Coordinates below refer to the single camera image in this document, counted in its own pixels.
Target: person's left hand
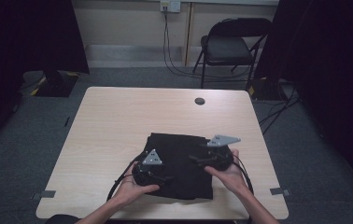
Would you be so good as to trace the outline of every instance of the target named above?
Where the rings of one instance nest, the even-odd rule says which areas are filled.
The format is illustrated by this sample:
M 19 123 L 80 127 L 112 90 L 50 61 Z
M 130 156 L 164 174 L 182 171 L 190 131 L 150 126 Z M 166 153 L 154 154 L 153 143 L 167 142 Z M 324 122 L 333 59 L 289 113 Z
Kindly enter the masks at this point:
M 134 202 L 144 193 L 150 193 L 160 188 L 158 185 L 148 185 L 144 187 L 137 185 L 132 176 L 133 168 L 136 164 L 137 162 L 135 162 L 126 172 L 124 179 L 120 183 L 118 191 L 116 191 L 116 194 L 113 197 L 120 200 L 123 206 Z

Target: black cloth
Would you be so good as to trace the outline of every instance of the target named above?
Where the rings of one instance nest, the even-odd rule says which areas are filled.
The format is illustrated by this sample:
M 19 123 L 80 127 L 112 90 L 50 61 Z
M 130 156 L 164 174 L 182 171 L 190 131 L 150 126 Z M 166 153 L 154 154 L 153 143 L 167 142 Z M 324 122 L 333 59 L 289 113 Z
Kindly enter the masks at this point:
M 181 200 L 213 199 L 212 175 L 189 157 L 207 157 L 208 148 L 205 145 L 208 141 L 199 136 L 152 133 L 142 155 L 146 157 L 146 152 L 156 149 L 163 165 L 152 166 L 152 173 L 162 177 L 172 176 L 173 179 L 149 195 Z
M 79 220 L 80 218 L 78 217 L 59 214 L 49 218 L 45 224 L 73 224 L 77 223 Z

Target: metal bracket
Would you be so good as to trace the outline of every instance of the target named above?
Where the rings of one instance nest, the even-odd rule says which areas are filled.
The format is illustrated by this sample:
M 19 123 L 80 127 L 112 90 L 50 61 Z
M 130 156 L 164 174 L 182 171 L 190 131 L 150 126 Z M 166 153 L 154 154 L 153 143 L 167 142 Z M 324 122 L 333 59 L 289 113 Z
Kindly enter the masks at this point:
M 241 138 L 217 134 L 206 145 L 208 147 L 223 147 L 240 141 Z
M 156 149 L 152 149 L 147 157 L 142 161 L 144 165 L 162 165 L 162 160 L 160 160 Z

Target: black curtain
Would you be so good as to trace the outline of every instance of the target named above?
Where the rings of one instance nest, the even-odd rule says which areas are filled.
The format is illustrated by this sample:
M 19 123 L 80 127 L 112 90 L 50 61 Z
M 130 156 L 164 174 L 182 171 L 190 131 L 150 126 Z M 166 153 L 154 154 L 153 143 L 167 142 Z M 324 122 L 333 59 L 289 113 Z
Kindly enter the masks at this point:
M 281 0 L 255 77 L 294 80 L 353 168 L 353 0 Z
M 0 114 L 17 94 L 27 71 L 89 74 L 70 0 L 0 1 Z

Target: wooden table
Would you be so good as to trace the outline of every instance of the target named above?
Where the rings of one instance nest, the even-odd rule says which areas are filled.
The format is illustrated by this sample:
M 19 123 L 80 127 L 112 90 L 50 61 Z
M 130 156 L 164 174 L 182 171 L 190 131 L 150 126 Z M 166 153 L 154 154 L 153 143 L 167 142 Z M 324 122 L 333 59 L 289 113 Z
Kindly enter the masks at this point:
M 197 97 L 205 99 L 197 105 Z M 258 200 L 278 219 L 288 216 L 283 195 L 272 195 L 278 180 L 255 112 L 245 91 L 89 88 L 67 136 L 42 198 L 39 218 L 55 214 L 85 217 L 106 196 L 151 133 L 215 134 L 240 137 L 240 151 Z M 180 201 L 143 195 L 112 218 L 246 219 L 247 211 L 213 178 L 214 200 Z

